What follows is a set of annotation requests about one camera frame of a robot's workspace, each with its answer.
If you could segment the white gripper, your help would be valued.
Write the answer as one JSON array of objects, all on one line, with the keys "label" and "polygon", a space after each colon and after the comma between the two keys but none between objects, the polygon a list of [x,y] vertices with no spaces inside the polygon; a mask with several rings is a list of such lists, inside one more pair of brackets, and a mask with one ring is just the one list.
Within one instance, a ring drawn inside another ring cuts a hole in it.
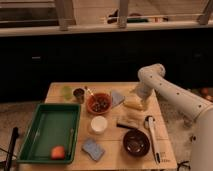
[{"label": "white gripper", "polygon": [[152,95],[153,89],[146,84],[138,83],[135,90],[137,96],[141,99],[143,107],[147,108],[149,104],[149,97]]}]

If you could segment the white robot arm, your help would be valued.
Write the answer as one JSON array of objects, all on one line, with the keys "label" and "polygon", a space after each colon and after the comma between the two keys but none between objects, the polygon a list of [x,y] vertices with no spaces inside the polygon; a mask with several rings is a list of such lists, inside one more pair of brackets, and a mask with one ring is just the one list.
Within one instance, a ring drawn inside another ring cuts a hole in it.
[{"label": "white robot arm", "polygon": [[196,122],[190,171],[213,171],[213,103],[164,79],[162,64],[138,71],[137,95],[147,100],[156,90],[167,101]]}]

